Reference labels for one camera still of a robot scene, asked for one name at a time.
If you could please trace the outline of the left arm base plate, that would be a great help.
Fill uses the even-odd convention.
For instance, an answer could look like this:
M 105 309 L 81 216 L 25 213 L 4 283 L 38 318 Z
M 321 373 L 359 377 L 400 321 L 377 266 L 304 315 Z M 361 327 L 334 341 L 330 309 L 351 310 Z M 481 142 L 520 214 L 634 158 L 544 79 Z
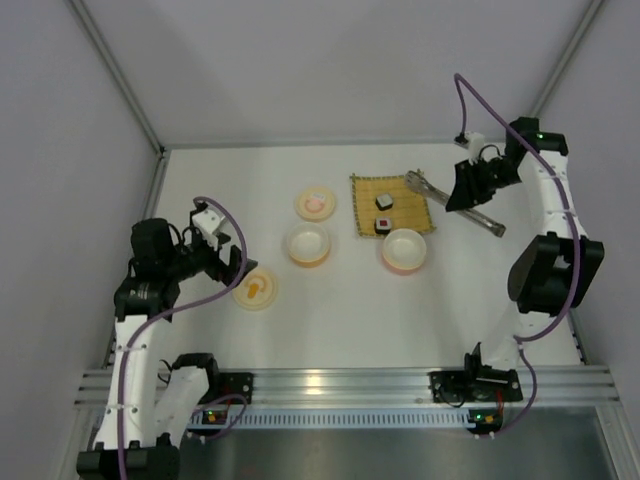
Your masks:
M 248 371 L 222 371 L 217 380 L 217 398 L 238 395 L 242 396 L 247 404 L 251 404 L 254 379 L 254 374 Z

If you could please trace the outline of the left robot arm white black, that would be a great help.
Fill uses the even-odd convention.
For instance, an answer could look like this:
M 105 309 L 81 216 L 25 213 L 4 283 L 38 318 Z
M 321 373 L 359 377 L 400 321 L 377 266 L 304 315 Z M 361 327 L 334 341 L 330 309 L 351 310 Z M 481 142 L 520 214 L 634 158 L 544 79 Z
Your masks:
M 206 273 L 224 288 L 220 299 L 256 267 L 244 239 L 222 260 L 230 238 L 203 211 L 193 213 L 186 244 L 176 228 L 161 218 L 136 223 L 133 256 L 114 295 L 114 364 L 101 426 L 92 446 L 79 453 L 82 479 L 176 479 L 179 446 L 192 417 L 218 405 L 249 404 L 240 389 L 224 386 L 210 353 L 179 355 L 170 366 L 164 392 L 157 391 L 162 345 L 175 314 L 180 284 Z

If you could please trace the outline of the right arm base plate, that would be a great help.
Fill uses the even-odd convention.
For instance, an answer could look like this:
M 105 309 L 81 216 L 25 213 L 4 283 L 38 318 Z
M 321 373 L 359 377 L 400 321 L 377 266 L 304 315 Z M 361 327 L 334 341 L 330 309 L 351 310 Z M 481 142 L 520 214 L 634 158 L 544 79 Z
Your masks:
M 515 370 L 443 370 L 431 372 L 428 377 L 436 403 L 462 406 L 467 403 L 523 400 L 519 377 Z

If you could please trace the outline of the right aluminium frame post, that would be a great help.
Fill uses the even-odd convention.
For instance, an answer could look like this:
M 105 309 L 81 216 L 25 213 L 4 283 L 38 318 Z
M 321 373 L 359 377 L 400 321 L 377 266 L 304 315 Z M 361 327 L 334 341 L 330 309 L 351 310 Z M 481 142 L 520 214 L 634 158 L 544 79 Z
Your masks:
M 542 86 L 538 89 L 531 105 L 525 111 L 525 117 L 540 119 L 544 115 L 581 47 L 608 4 L 609 1 L 606 0 L 586 2 L 575 25 L 570 29 L 566 41 L 556 55 L 553 65 L 548 70 Z

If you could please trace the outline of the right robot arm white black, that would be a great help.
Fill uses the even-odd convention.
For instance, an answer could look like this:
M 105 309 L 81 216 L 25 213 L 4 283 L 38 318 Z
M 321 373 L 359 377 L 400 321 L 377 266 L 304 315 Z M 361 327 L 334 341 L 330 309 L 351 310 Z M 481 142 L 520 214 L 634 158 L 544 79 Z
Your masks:
M 455 182 L 445 208 L 469 212 L 494 194 L 521 184 L 536 234 L 511 267 L 506 310 L 496 332 L 464 357 L 464 366 L 440 390 L 466 401 L 522 399 L 513 368 L 525 345 L 550 335 L 580 305 L 605 256 L 589 239 L 570 192 L 568 145 L 564 135 L 544 132 L 535 117 L 520 117 L 505 128 L 501 155 L 486 160 L 482 148 L 455 166 Z

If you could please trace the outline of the aluminium frame post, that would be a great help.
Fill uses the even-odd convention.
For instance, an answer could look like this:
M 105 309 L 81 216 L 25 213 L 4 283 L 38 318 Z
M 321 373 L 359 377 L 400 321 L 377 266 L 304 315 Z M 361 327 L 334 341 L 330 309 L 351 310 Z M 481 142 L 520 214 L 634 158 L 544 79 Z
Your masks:
M 162 145 L 151 121 L 128 81 L 124 70 L 110 48 L 105 35 L 96 22 L 94 15 L 88 8 L 88 5 L 85 1 L 81 0 L 66 0 L 65 5 L 78 23 L 89 44 L 94 49 L 98 59 L 106 68 L 119 95 L 124 100 L 134 120 L 140 127 L 155 156 L 161 159 L 164 156 L 165 147 Z
M 581 47 L 608 4 L 609 1 L 606 0 L 586 2 L 575 25 L 570 29 L 566 41 L 556 55 L 553 65 L 548 70 L 542 86 L 538 89 L 531 105 L 525 111 L 525 117 L 540 119 L 544 115 Z

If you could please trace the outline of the left aluminium frame post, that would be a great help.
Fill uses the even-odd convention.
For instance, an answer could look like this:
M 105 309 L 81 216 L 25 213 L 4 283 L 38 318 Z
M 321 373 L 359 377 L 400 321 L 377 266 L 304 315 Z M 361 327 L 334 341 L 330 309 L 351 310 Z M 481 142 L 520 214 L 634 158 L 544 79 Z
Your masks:
M 94 15 L 88 8 L 88 5 L 85 1 L 81 0 L 66 0 L 65 5 L 78 23 L 89 44 L 94 49 L 98 59 L 106 68 L 119 95 L 124 100 L 134 120 L 140 127 L 155 156 L 161 159 L 164 156 L 165 147 L 162 145 L 151 121 L 128 81 L 124 70 L 110 48 L 105 35 L 96 22 Z

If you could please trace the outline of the sushi roll red centre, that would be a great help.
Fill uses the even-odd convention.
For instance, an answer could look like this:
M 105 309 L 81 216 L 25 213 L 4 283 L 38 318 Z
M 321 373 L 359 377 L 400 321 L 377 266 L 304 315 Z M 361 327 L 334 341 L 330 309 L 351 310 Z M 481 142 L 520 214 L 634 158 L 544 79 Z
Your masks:
M 386 236 L 393 230 L 390 217 L 378 216 L 374 220 L 374 232 L 376 235 Z

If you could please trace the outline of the pink lunch bowl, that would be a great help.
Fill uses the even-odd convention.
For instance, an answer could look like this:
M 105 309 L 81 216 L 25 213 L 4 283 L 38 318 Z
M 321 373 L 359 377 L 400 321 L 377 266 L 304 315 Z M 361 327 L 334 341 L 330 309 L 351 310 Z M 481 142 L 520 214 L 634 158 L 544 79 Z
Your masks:
M 427 245 L 421 234 L 410 229 L 397 229 L 384 239 L 381 256 L 390 271 L 398 275 L 409 275 L 423 267 Z

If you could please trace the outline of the orange lunch bowl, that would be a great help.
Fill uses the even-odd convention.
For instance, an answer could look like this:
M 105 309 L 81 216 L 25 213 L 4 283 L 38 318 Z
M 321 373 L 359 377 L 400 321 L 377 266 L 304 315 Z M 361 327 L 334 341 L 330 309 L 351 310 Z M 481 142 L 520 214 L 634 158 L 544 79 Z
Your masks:
M 286 236 L 289 258 L 303 268 L 314 268 L 324 263 L 331 250 L 327 230 L 312 222 L 302 222 L 290 229 Z

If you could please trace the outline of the sushi roll green centre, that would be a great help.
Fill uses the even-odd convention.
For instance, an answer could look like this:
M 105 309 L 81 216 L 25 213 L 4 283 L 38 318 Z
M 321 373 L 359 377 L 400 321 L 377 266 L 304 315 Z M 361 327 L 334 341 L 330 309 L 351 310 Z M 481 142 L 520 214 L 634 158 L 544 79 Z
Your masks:
M 379 211 L 386 211 L 393 207 L 394 199 L 390 193 L 383 193 L 376 197 L 375 204 Z

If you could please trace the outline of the aluminium mounting rail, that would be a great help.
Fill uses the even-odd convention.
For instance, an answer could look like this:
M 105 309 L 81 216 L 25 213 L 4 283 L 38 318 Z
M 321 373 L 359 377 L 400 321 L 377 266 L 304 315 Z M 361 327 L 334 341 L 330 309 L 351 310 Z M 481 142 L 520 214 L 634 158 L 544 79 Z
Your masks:
M 418 408 L 438 406 L 428 374 L 439 368 L 257 369 L 251 405 L 256 408 Z M 517 369 L 523 396 L 537 385 L 536 407 L 615 404 L 613 377 L 603 366 L 536 366 L 535 377 Z

